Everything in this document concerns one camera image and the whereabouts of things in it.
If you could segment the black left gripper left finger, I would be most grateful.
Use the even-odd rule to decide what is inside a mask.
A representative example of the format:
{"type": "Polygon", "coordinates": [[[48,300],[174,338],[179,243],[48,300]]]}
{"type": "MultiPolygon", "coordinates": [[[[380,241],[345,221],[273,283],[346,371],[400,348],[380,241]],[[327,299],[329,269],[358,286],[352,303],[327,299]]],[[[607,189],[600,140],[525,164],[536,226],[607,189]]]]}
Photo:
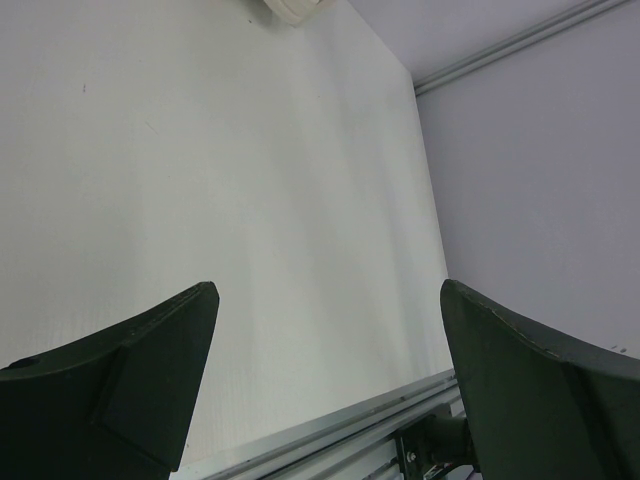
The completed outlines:
{"type": "Polygon", "coordinates": [[[218,313],[198,283],[1,371],[4,479],[167,479],[180,468],[218,313]]]}

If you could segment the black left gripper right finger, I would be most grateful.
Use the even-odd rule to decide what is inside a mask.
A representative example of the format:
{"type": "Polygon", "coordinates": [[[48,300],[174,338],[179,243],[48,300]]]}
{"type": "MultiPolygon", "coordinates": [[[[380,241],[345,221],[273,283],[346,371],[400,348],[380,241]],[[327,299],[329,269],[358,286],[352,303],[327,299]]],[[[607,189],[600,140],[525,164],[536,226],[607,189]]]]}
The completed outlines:
{"type": "Polygon", "coordinates": [[[459,281],[441,314],[486,479],[636,479],[639,362],[511,311],[459,281]]]}

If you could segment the beige lace sneaker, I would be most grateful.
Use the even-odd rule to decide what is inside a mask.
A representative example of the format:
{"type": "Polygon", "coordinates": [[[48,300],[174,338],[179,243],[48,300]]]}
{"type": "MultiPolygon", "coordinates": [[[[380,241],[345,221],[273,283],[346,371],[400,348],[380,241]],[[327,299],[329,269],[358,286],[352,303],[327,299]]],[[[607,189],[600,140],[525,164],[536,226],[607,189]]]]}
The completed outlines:
{"type": "Polygon", "coordinates": [[[290,26],[299,26],[322,10],[335,3],[334,0],[264,0],[264,3],[281,20],[290,26]]]}

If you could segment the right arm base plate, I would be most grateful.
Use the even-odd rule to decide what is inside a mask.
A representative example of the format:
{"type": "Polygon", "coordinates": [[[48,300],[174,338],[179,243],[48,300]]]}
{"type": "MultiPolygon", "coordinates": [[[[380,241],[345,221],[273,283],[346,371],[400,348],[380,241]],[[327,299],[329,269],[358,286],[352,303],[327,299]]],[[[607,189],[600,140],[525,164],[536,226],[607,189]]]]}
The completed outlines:
{"type": "Polygon", "coordinates": [[[465,417],[427,413],[394,434],[405,479],[444,479],[454,470],[479,463],[465,417]]]}

